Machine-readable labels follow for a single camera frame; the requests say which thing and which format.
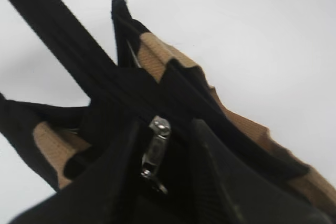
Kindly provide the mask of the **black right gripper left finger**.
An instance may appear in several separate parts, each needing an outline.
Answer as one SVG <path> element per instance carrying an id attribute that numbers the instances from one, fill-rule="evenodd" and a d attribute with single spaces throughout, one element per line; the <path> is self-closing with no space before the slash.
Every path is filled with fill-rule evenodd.
<path id="1" fill-rule="evenodd" d="M 135 123 L 123 127 L 75 178 L 65 174 L 70 159 L 92 150 L 82 138 L 46 122 L 6 131 L 23 161 L 56 188 L 12 223 L 135 223 L 138 131 Z"/>

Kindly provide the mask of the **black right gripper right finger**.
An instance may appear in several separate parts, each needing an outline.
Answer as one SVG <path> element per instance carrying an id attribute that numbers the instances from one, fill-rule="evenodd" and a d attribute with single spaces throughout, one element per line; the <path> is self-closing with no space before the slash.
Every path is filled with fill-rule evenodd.
<path id="1" fill-rule="evenodd" d="M 332 223 L 246 166 L 203 120 L 190 128 L 197 223 Z"/>

